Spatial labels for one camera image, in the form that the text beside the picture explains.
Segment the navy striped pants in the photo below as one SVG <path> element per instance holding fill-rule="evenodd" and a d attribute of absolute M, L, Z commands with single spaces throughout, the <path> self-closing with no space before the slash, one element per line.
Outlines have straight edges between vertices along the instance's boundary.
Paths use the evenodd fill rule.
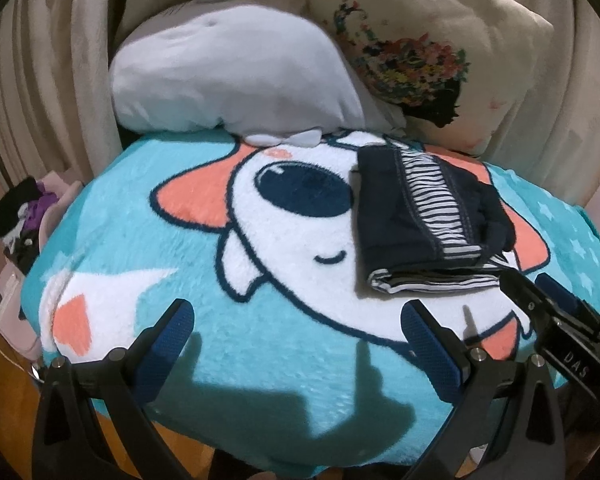
<path fill-rule="evenodd" d="M 493 185 L 429 153 L 358 150 L 356 230 L 371 288 L 460 292 L 491 288 L 510 268 L 513 220 Z"/>

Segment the teal cartoon fleece blanket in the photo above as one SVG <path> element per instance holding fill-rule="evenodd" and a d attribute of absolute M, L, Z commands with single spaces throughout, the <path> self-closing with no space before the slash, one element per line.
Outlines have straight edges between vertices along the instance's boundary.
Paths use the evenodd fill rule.
<path fill-rule="evenodd" d="M 145 136 L 68 208 L 24 280 L 46 360 L 97 361 L 175 299 L 195 328 L 148 414 L 287 477 L 411 465 L 448 417 L 358 264 L 353 131 L 258 150 Z"/>

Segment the pile of dark clothes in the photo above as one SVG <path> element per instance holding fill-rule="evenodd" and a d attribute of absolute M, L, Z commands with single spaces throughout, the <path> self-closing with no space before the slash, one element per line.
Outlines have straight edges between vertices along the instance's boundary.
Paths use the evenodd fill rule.
<path fill-rule="evenodd" d="M 58 202 L 58 195 L 34 177 L 26 177 L 0 199 L 0 243 L 5 257 L 23 275 L 40 254 L 44 214 Z"/>

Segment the cream floral print pillow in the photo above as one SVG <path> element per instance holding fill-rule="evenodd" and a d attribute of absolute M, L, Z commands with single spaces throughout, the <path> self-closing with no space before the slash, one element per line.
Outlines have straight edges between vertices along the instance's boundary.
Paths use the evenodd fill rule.
<path fill-rule="evenodd" d="M 480 155 L 532 87 L 553 26 L 515 0 L 309 0 L 374 96 Z"/>

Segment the beige curtain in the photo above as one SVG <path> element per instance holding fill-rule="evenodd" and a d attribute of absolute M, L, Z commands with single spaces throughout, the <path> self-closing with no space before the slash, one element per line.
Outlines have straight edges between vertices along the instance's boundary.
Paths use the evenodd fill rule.
<path fill-rule="evenodd" d="M 0 0 L 0 188 L 121 151 L 109 57 L 136 25 L 186 0 Z M 517 0 L 554 26 L 538 84 L 486 157 L 585 206 L 600 229 L 600 11 L 593 0 Z"/>

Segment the grey white plush pillow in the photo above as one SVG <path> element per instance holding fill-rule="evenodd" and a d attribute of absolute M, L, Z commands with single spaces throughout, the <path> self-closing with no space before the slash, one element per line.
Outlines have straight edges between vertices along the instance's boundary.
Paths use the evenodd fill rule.
<path fill-rule="evenodd" d="M 313 148 L 329 133 L 405 125 L 321 27 L 249 0 L 192 0 L 144 21 L 109 78 L 117 122 L 136 133 L 222 128 L 260 148 Z"/>

